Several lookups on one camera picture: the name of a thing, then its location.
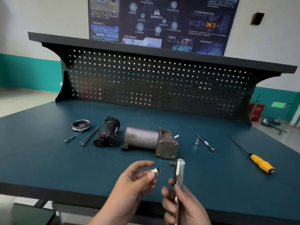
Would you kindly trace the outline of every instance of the left hand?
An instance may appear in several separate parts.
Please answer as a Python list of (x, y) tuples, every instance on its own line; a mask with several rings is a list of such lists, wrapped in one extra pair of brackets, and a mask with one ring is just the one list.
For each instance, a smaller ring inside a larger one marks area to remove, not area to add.
[(139, 169), (153, 166), (153, 161), (137, 161), (119, 177), (100, 212), (88, 225), (126, 225), (134, 216), (141, 199), (156, 185), (155, 173)]

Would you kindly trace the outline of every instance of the yellow screwdriver handle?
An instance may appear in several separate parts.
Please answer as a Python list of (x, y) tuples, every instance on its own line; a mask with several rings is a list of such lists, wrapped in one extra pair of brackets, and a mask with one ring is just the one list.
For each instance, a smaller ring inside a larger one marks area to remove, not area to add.
[(257, 155), (251, 155), (250, 158), (260, 167), (260, 169), (267, 172), (268, 174), (272, 174), (276, 171), (275, 168), (272, 167), (267, 161), (264, 161)]

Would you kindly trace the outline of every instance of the wall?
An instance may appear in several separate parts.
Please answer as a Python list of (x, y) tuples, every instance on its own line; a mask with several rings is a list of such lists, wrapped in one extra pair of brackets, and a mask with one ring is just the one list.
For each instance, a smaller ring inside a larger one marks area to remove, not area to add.
[[(240, 0), (224, 55), (300, 65), (299, 6), (300, 0)], [(250, 21), (257, 11), (265, 16), (261, 25), (252, 26)], [(59, 61), (59, 57), (40, 43), (29, 41), (27, 32), (88, 39), (88, 3), (87, 0), (0, 0), (0, 28), (0, 53), (11, 55), (0, 56), (0, 84), (2, 80), (12, 87), (58, 92), (61, 82), (58, 62), (41, 59)], [(22, 65), (14, 64), (20, 61), (17, 56), (38, 59), (22, 59)], [(295, 74), (260, 82), (252, 100), (262, 93), (261, 101), (267, 105), (263, 115), (290, 120), (300, 103), (299, 91), (300, 68)], [(293, 104), (285, 109), (272, 108), (270, 104), (274, 101)]]

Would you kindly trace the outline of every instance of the black pegboard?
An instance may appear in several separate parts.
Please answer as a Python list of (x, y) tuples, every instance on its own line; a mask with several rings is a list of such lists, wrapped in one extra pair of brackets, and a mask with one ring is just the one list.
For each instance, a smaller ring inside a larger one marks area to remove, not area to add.
[[(170, 55), (167, 53), (168, 57), (153, 55), (153, 51), (160, 52), (159, 49), (150, 49), (152, 55), (145, 54), (144, 50), (142, 55), (137, 55), (131, 52), (136, 47), (133, 45), (119, 44), (127, 51), (122, 52), (84, 48), (80, 44), (64, 45), (62, 42), (42, 44), (57, 53), (65, 63), (62, 94), (70, 92), (71, 98), (230, 118), (247, 125), (251, 125), (247, 106), (256, 84), (281, 74), (255, 69), (255, 61), (241, 62), (242, 59), (236, 58), (217, 57), (218, 64), (215, 64), (214, 57), (209, 62), (185, 60), (190, 54), (184, 52), (176, 52), (178, 58), (170, 58), (174, 51), (168, 51), (171, 52)], [(235, 63), (233, 59), (238, 66), (219, 64), (226, 63), (225, 60)], [(265, 65), (264, 68), (272, 64), (257, 63)]]

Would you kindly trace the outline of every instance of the red trash bin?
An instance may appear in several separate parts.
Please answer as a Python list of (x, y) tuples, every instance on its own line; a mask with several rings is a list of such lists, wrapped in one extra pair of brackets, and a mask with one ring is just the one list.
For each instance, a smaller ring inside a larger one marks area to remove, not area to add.
[[(249, 115), (251, 114), (254, 105), (255, 105), (255, 103), (253, 103), (253, 102), (249, 103), (249, 106), (248, 106)], [(265, 107), (265, 105), (263, 105), (263, 104), (256, 104), (256, 108), (253, 111), (252, 117), (250, 118), (251, 121), (258, 121), (259, 120), (260, 115), (261, 115), (264, 107)]]

